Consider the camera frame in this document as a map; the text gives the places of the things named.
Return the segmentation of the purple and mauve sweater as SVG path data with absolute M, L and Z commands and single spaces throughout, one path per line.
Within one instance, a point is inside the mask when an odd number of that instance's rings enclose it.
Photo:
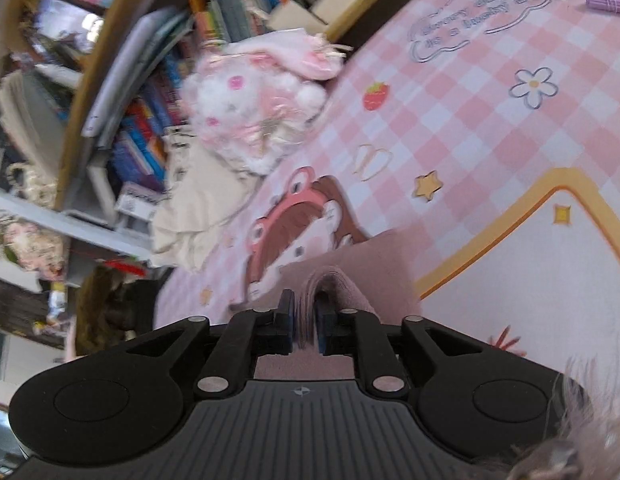
M 398 325 L 408 315 L 422 313 L 409 262 L 408 233 L 389 230 L 365 242 L 347 245 L 308 260 L 286 264 L 275 273 L 274 284 L 252 292 L 232 312 L 264 311 L 278 305 L 282 292 L 294 293 L 294 327 L 298 330 L 288 356 L 262 356 L 255 378 L 267 380 L 350 379 L 353 360 L 322 356 L 316 336 L 314 296 L 325 292 L 338 310 L 370 312 L 383 324 Z

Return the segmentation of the cream beige crumpled garment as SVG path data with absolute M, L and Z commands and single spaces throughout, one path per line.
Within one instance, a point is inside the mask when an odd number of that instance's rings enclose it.
M 166 130 L 166 150 L 166 192 L 150 222 L 150 263 L 198 271 L 261 179 L 234 171 L 188 125 Z

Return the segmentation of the white barcode box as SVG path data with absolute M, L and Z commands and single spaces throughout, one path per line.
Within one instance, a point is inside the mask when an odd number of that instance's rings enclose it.
M 150 222 L 163 199 L 161 193 L 133 182 L 126 182 L 121 188 L 115 209 L 120 214 Z

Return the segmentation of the white pink plush bunny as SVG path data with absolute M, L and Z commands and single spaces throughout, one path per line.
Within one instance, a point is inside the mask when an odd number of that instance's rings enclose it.
M 267 176 L 312 133 L 348 51 L 301 28 L 210 42 L 180 88 L 182 110 L 209 151 Z

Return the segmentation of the pink checkered cartoon table mat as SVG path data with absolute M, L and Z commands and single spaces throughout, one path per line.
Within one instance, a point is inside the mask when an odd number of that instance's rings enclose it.
M 550 367 L 620 367 L 620 15 L 584 0 L 411 0 L 155 323 L 224 323 L 342 245 L 359 286 Z

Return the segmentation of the white and wood bookshelf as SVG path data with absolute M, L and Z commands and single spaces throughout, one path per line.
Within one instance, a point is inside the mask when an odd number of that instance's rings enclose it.
M 1 91 L 18 91 L 26 116 L 11 126 L 14 145 L 47 181 L 56 178 L 63 145 L 76 141 L 80 170 L 55 205 L 56 191 L 42 204 L 0 189 L 0 212 L 24 226 L 42 226 L 63 236 L 150 263 L 150 222 L 116 211 L 122 186 L 133 182 L 165 195 L 166 130 L 188 125 L 180 88 L 210 42 L 234 44 L 284 26 L 272 16 L 265 32 L 249 28 L 254 0 L 220 0 L 199 14 L 178 6 L 150 10 L 140 0 L 117 0 L 104 16 L 89 16 L 63 4 L 63 33 L 82 38 L 89 26 L 101 39 L 80 84 L 68 130 L 52 110 L 38 77 L 7 76 Z M 386 229 L 389 206 L 398 200 L 392 172 L 407 160 L 415 116 L 398 96 L 400 52 L 378 38 L 327 81 L 328 100 L 307 140 L 283 158 L 245 207 L 225 226 L 220 243 L 198 271 L 177 266 L 159 297 L 162 313 L 201 306 L 220 310 L 264 292 L 281 266 L 304 256 L 354 244 Z

